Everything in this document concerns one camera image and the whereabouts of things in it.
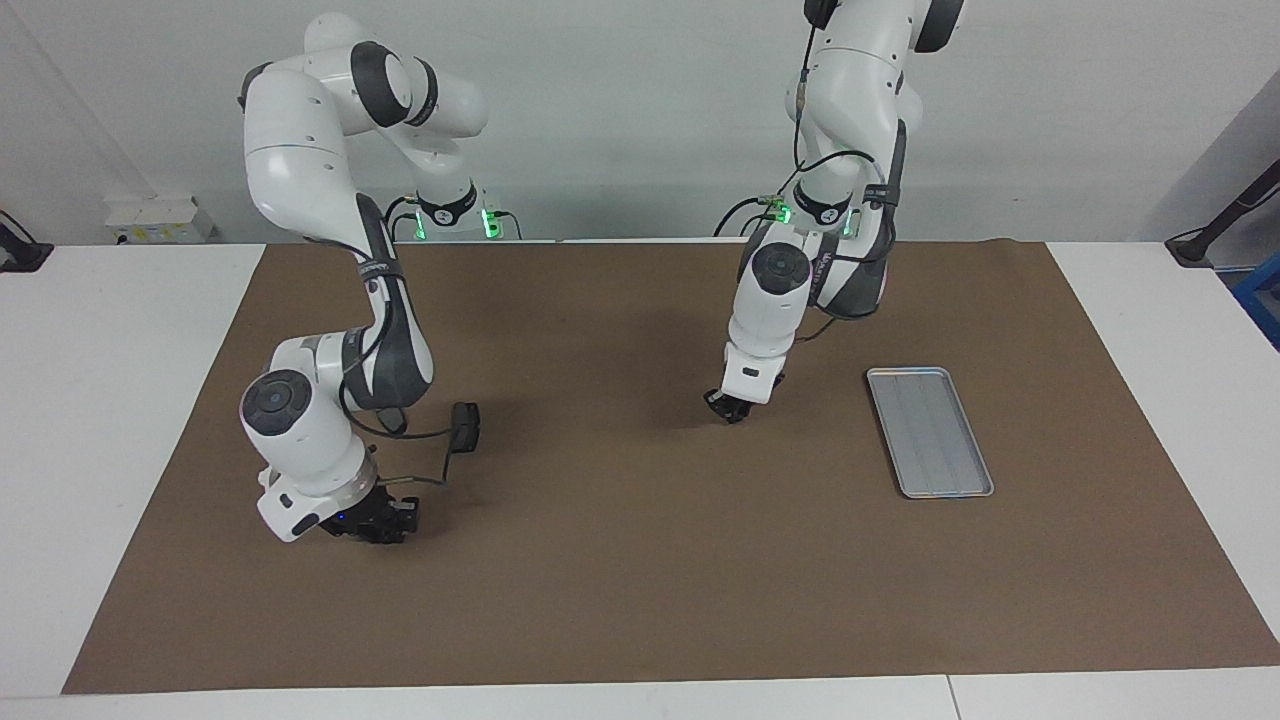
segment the metal tray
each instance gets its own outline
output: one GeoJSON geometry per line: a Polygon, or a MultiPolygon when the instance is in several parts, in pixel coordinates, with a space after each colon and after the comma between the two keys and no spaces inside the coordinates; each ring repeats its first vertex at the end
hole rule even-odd
{"type": "Polygon", "coordinates": [[[876,368],[868,370],[867,382],[902,495],[925,500],[995,492],[951,373],[876,368]]]}

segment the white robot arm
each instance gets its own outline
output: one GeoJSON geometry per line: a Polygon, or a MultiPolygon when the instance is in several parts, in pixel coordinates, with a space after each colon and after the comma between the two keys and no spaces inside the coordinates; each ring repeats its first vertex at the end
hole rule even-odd
{"type": "MultiPolygon", "coordinates": [[[[434,364],[381,211],[352,182],[344,137],[376,128],[401,147],[422,201],[458,208],[444,223],[452,225],[476,202],[452,138],[477,135],[488,110],[475,86],[422,60],[406,65],[346,15],[314,20],[305,46],[246,77],[250,195],[276,225],[356,256],[374,323],[282,342],[244,392],[241,421],[269,462],[259,511],[280,539],[320,525],[401,542],[416,529],[416,501],[398,502],[378,486],[351,410],[378,410],[388,437],[430,437],[404,436],[402,410],[430,388],[434,364]]],[[[467,405],[433,436],[449,434],[451,450],[467,452],[477,433],[479,411],[467,405]]]]}
{"type": "Polygon", "coordinates": [[[787,94],[805,149],[783,188],[794,224],[763,224],[744,250],[724,378],[704,396],[724,420],[769,401],[808,306],[852,320],[879,305],[908,131],[923,118],[906,58],[945,46],[963,5],[806,0],[813,61],[787,94]]]}

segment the black cable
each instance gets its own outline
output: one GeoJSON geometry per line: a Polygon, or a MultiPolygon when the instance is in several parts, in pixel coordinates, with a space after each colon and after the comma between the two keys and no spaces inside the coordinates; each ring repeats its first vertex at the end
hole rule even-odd
{"type": "Polygon", "coordinates": [[[822,328],[819,328],[818,332],[815,332],[815,333],[813,333],[810,336],[797,337],[796,338],[796,343],[813,342],[813,341],[818,340],[819,337],[822,337],[822,333],[827,332],[831,328],[831,325],[835,325],[835,324],[836,324],[836,318],[832,318],[832,319],[827,320],[827,324],[823,325],[822,328]]]}
{"type": "Polygon", "coordinates": [[[392,310],[394,309],[394,306],[392,305],[390,300],[388,300],[383,307],[384,307],[383,327],[378,329],[378,337],[374,338],[374,342],[369,346],[367,350],[360,354],[360,357],[357,357],[351,365],[342,369],[342,380],[338,383],[338,406],[342,407],[342,414],[346,415],[347,421],[349,421],[352,425],[356,425],[357,428],[365,430],[371,436],[378,436],[387,439],[430,439],[452,433],[453,427],[451,425],[447,429],[436,430],[434,433],[398,434],[398,436],[392,434],[375,428],[370,428],[369,425],[361,423],[360,419],[356,418],[356,415],[351,411],[351,406],[347,405],[347,374],[349,374],[360,365],[364,365],[365,361],[369,360],[370,356],[372,356],[374,351],[378,350],[378,346],[380,346],[383,341],[387,340],[387,332],[392,327],[390,319],[392,319],[392,310]]]}
{"type": "Polygon", "coordinates": [[[868,254],[865,258],[855,258],[852,255],[836,255],[836,260],[847,260],[850,263],[869,264],[869,263],[879,263],[881,260],[888,258],[888,254],[893,251],[893,245],[897,243],[897,224],[893,223],[892,219],[887,219],[886,222],[888,223],[888,241],[884,243],[883,247],[879,249],[879,251],[877,251],[876,246],[872,245],[872,252],[868,254]]]}
{"type": "Polygon", "coordinates": [[[353,247],[351,245],[347,245],[346,242],[338,242],[337,240],[316,240],[314,237],[307,237],[307,238],[303,238],[303,240],[306,240],[307,242],[310,242],[312,245],[323,245],[325,247],[337,247],[338,250],[346,250],[347,252],[355,252],[361,260],[364,260],[366,263],[369,260],[372,260],[372,258],[370,258],[367,252],[365,252],[364,250],[361,250],[358,247],[353,247]]]}
{"type": "Polygon", "coordinates": [[[813,41],[818,36],[818,26],[809,28],[809,42],[804,49],[804,64],[800,65],[800,82],[796,83],[796,127],[791,136],[791,160],[800,167],[800,118],[804,117],[805,86],[809,83],[809,56],[813,54],[813,41]]]}
{"type": "Polygon", "coordinates": [[[396,228],[399,227],[399,222],[401,220],[413,220],[416,223],[417,222],[417,215],[415,213],[404,213],[404,214],[399,215],[398,218],[396,218],[396,220],[392,223],[392,242],[397,242],[397,240],[396,240],[396,228]]]}
{"type": "Polygon", "coordinates": [[[393,478],[390,480],[383,480],[381,486],[394,486],[399,483],[426,483],[431,486],[447,487],[449,484],[449,461],[453,460],[453,438],[449,438],[449,446],[444,448],[444,464],[440,466],[440,479],[426,478],[424,475],[406,475],[403,478],[393,478]]]}
{"type": "Polygon", "coordinates": [[[396,209],[399,208],[402,204],[408,202],[408,201],[410,201],[410,196],[406,196],[406,195],[402,195],[402,196],[397,197],[396,200],[393,200],[392,204],[387,206],[387,211],[383,213],[383,223],[388,223],[389,224],[392,222],[392,215],[396,214],[396,209]]]}
{"type": "Polygon", "coordinates": [[[27,236],[27,240],[31,241],[32,245],[36,245],[36,237],[32,236],[31,231],[28,231],[27,228],[24,228],[23,224],[19,223],[17,218],[14,218],[13,215],[10,215],[9,213],[5,213],[4,210],[0,210],[0,215],[4,215],[4,218],[6,220],[9,220],[13,224],[13,227],[20,229],[22,234],[27,236]]]}
{"type": "Polygon", "coordinates": [[[525,231],[520,229],[520,218],[517,218],[515,213],[507,214],[511,215],[511,219],[516,223],[516,238],[525,240],[525,231]]]}
{"type": "Polygon", "coordinates": [[[822,160],[818,160],[817,163],[812,164],[812,165],[800,167],[800,168],[796,168],[796,169],[799,172],[801,172],[801,173],[808,173],[810,170],[818,169],[822,165],[826,165],[827,163],[829,163],[829,161],[832,161],[832,160],[835,160],[837,158],[849,158],[849,156],[861,158],[863,160],[867,160],[868,163],[873,164],[873,165],[876,164],[876,158],[872,158],[870,155],[863,152],[861,150],[840,150],[837,152],[832,152],[831,155],[827,155],[826,158],[823,158],[822,160]]]}
{"type": "Polygon", "coordinates": [[[525,231],[520,228],[520,218],[517,218],[515,213],[512,213],[511,210],[495,210],[494,214],[493,214],[493,217],[494,218],[511,218],[512,220],[515,220],[516,222],[516,237],[520,238],[520,240],[525,240],[525,231]]]}
{"type": "Polygon", "coordinates": [[[724,229],[724,225],[728,224],[730,219],[732,219],[733,215],[736,215],[742,208],[746,208],[749,205],[764,205],[764,202],[760,202],[759,197],[748,197],[746,200],[732,206],[730,211],[724,213],[724,217],[721,218],[721,223],[716,225],[716,233],[712,237],[719,237],[721,231],[724,229]]]}
{"type": "Polygon", "coordinates": [[[760,213],[759,215],[756,215],[756,217],[750,218],[749,220],[746,220],[746,223],[742,225],[742,229],[740,229],[737,232],[737,234],[745,236],[746,234],[746,225],[749,225],[751,223],[756,223],[755,229],[760,229],[759,223],[763,223],[764,220],[768,220],[768,219],[769,219],[769,214],[768,213],[760,213]]]}
{"type": "Polygon", "coordinates": [[[799,174],[800,174],[800,168],[796,168],[795,170],[791,170],[791,174],[787,176],[787,179],[782,181],[782,184],[778,186],[778,191],[774,192],[774,195],[781,196],[783,192],[786,192],[787,191],[787,186],[791,184],[791,181],[796,179],[796,176],[799,176],[799,174]]]}

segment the brown paper mat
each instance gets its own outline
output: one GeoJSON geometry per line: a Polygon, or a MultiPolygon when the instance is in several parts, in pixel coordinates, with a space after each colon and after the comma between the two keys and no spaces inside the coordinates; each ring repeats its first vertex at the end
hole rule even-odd
{"type": "MultiPolygon", "coordinates": [[[[280,340],[367,322],[348,256],[270,247],[65,692],[1280,665],[1043,246],[900,246],[882,311],[726,427],[700,395],[737,254],[404,249],[439,368],[415,428],[471,400],[484,434],[370,547],[256,515],[239,393],[280,340]],[[918,364],[993,497],[896,492],[863,374],[918,364]]],[[[384,475],[438,468],[378,445],[384,475]]]]}

